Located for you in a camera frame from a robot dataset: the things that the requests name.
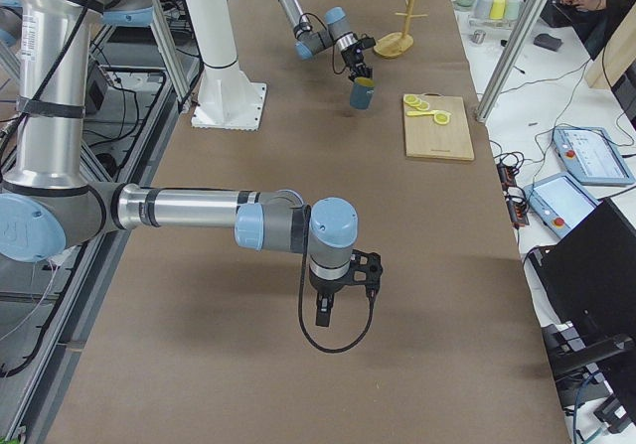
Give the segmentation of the dark blue mug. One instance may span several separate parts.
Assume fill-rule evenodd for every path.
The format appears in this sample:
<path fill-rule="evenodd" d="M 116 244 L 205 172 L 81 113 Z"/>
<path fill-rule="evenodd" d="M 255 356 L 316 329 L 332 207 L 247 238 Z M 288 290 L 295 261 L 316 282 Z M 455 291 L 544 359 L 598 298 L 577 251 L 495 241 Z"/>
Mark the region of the dark blue mug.
<path fill-rule="evenodd" d="M 349 104 L 358 110 L 370 107 L 375 92 L 375 82 L 368 77 L 358 76 L 353 80 Z"/>

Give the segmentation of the small metal cup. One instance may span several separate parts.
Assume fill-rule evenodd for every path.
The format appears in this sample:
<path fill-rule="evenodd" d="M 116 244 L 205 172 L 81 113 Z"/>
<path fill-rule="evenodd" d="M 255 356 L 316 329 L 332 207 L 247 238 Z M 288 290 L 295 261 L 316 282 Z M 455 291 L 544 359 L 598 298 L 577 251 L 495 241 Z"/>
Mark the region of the small metal cup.
<path fill-rule="evenodd" d="M 477 29 L 471 34 L 470 41 L 474 45 L 482 45 L 485 38 L 486 38 L 486 32 L 484 30 Z"/>

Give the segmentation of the grey cup lying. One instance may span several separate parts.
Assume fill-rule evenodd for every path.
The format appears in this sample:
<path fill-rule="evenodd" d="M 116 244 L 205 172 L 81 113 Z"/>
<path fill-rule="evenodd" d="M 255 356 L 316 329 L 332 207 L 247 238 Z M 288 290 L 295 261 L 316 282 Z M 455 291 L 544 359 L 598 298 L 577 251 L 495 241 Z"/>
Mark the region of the grey cup lying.
<path fill-rule="evenodd" d="M 489 19 L 493 0 L 476 0 L 474 17 L 477 19 Z"/>

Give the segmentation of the yellow cup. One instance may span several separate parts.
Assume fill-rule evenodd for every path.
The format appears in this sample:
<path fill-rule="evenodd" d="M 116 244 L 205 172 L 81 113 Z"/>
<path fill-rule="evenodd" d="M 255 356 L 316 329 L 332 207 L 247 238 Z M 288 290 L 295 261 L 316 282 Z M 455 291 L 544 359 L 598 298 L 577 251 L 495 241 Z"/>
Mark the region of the yellow cup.
<path fill-rule="evenodd" d="M 490 20 L 503 20 L 506 10 L 506 0 L 492 0 L 491 10 L 489 13 Z"/>

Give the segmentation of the light blue cup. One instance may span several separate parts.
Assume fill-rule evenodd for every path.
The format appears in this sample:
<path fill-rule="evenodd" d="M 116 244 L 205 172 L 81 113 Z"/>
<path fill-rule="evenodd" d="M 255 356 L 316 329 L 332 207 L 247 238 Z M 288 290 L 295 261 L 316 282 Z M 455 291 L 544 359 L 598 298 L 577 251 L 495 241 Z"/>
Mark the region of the light blue cup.
<path fill-rule="evenodd" d="M 522 0 L 505 0 L 504 19 L 506 21 L 516 21 L 521 12 Z"/>

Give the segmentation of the overlapping lemon slices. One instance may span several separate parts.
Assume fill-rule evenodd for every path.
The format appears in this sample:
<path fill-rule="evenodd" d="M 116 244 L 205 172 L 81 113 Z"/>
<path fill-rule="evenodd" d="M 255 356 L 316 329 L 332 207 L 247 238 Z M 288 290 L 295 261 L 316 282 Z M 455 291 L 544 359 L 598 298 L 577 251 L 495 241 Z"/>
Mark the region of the overlapping lemon slices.
<path fill-rule="evenodd" d="M 430 104 L 415 94 L 405 94 L 402 98 L 403 103 L 416 111 L 428 111 Z"/>

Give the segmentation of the yellow plastic knife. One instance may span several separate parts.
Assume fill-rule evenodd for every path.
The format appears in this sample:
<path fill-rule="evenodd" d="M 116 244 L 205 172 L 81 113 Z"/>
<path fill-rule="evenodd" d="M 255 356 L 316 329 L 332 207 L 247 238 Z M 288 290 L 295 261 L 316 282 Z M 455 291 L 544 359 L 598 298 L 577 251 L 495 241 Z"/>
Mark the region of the yellow plastic knife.
<path fill-rule="evenodd" d="M 436 115 L 438 114 L 440 111 L 438 110 L 425 110 L 425 111 L 421 111 L 421 110 L 410 110 L 406 112 L 406 116 L 409 117 L 416 117 L 416 116 L 424 116 L 424 115 Z"/>

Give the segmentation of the single lemon slice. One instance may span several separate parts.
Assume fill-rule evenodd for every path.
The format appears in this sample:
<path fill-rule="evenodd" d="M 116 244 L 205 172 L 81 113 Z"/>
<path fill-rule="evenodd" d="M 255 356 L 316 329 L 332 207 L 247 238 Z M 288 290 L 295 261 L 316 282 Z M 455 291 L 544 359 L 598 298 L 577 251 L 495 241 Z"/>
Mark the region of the single lemon slice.
<path fill-rule="evenodd" d="M 445 110 L 434 110 L 432 117 L 436 124 L 447 125 L 451 120 L 451 113 Z"/>

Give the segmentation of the wooden cutting board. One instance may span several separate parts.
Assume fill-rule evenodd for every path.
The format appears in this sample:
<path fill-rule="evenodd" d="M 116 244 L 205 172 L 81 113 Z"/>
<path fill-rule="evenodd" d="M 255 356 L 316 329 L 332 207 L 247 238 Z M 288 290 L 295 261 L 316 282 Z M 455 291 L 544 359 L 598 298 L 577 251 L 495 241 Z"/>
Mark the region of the wooden cutting board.
<path fill-rule="evenodd" d="M 464 101 L 460 96 L 405 94 L 420 96 L 430 104 L 429 110 L 445 110 L 451 113 L 450 122 L 447 125 L 439 125 L 433 121 L 432 115 L 406 116 L 407 111 L 414 109 L 402 102 L 404 143 L 407 157 L 455 161 L 473 161 L 475 159 Z"/>

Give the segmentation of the near blue teach pendant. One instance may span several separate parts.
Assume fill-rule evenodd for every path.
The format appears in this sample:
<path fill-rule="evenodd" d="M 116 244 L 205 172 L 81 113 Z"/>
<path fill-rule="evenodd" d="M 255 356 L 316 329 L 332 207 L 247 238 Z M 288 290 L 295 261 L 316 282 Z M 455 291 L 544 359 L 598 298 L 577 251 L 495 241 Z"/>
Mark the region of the near blue teach pendant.
<path fill-rule="evenodd" d="M 524 188 L 529 207 L 557 237 L 564 238 L 600 204 L 570 173 L 559 173 Z"/>

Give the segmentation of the blue teach pendant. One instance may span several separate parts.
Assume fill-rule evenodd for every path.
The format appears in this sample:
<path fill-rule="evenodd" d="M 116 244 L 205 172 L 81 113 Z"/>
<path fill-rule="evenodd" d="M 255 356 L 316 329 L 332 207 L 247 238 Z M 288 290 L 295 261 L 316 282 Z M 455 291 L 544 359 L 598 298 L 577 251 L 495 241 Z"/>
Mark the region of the blue teach pendant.
<path fill-rule="evenodd" d="M 630 186 L 635 177 L 616 144 L 601 127 L 558 126 L 556 152 L 565 168 L 586 186 Z"/>
<path fill-rule="evenodd" d="M 564 238 L 600 204 L 570 173 L 559 173 L 524 188 L 529 207 L 557 237 Z"/>

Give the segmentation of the far blue teach pendant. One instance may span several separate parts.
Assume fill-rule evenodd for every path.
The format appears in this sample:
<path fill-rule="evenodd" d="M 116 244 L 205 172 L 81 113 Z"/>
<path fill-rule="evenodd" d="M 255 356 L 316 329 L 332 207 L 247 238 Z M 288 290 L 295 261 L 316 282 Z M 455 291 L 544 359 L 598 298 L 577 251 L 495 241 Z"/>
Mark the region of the far blue teach pendant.
<path fill-rule="evenodd" d="M 565 168 L 586 186 L 630 186 L 635 177 L 616 144 L 601 127 L 558 126 L 556 152 Z"/>

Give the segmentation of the black computer monitor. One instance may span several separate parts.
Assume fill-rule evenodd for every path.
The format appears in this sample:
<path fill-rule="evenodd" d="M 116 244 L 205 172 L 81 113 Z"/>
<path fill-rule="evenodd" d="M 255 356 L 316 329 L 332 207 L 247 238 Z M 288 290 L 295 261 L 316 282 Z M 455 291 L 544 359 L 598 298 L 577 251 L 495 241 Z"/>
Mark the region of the black computer monitor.
<path fill-rule="evenodd" d="M 529 259 L 561 322 L 593 340 L 635 337 L 635 227 L 613 201 Z"/>

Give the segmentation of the white pedestal column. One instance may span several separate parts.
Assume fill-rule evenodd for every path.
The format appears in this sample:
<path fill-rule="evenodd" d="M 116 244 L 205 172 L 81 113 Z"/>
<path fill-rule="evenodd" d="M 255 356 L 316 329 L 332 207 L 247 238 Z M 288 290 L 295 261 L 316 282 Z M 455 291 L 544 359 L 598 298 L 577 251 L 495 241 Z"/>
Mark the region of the white pedestal column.
<path fill-rule="evenodd" d="M 186 0 L 204 71 L 192 125 L 255 131 L 266 85 L 252 82 L 239 66 L 227 0 Z"/>

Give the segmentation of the aluminium frame post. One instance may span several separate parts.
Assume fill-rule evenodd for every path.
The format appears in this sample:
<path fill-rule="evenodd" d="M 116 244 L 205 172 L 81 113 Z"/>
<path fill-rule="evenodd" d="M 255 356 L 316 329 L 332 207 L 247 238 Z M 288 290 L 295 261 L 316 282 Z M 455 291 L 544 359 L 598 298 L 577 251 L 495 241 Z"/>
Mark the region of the aluminium frame post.
<path fill-rule="evenodd" d="M 476 108 L 475 117 L 478 122 L 486 123 L 546 2 L 547 0 L 527 0 L 525 2 L 521 16 Z"/>

